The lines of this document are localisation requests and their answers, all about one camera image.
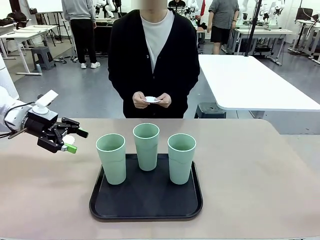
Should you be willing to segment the person's left hand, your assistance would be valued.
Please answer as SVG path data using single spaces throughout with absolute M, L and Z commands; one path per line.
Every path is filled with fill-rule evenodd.
M 170 95 L 167 93 L 163 93 L 162 95 L 157 97 L 156 100 L 157 100 L 156 104 L 164 108 L 168 108 L 172 103 L 172 99 Z

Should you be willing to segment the person's right hand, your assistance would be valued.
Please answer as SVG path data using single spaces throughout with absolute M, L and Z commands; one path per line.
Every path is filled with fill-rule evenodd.
M 146 102 L 146 97 L 141 91 L 133 94 L 132 101 L 137 109 L 145 109 L 150 105 L 149 102 Z

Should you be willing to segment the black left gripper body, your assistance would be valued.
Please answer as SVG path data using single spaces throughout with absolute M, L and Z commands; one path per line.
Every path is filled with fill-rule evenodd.
M 49 111 L 46 114 L 38 114 L 28 111 L 26 114 L 26 133 L 38 137 L 37 145 L 56 153 L 62 149 L 62 134 L 57 130 L 58 113 Z

